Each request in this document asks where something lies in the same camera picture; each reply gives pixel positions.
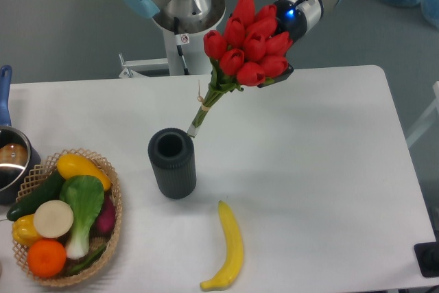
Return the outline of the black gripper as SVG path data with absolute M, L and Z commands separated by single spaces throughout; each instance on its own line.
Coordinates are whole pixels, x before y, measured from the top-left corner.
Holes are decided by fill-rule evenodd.
M 282 82 L 293 73 L 294 69 L 286 59 L 286 53 L 292 44 L 293 40 L 288 32 L 282 32 L 267 40 L 265 55 L 258 61 L 265 72 L 265 82 L 259 84 L 259 88 Z

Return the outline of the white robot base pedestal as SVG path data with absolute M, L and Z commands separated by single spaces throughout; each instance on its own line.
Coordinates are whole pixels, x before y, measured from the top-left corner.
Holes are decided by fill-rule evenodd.
M 204 75 L 212 66 L 204 52 L 206 30 L 197 33 L 175 33 L 163 30 L 166 56 L 146 60 L 125 60 L 120 56 L 120 78 L 153 76 Z

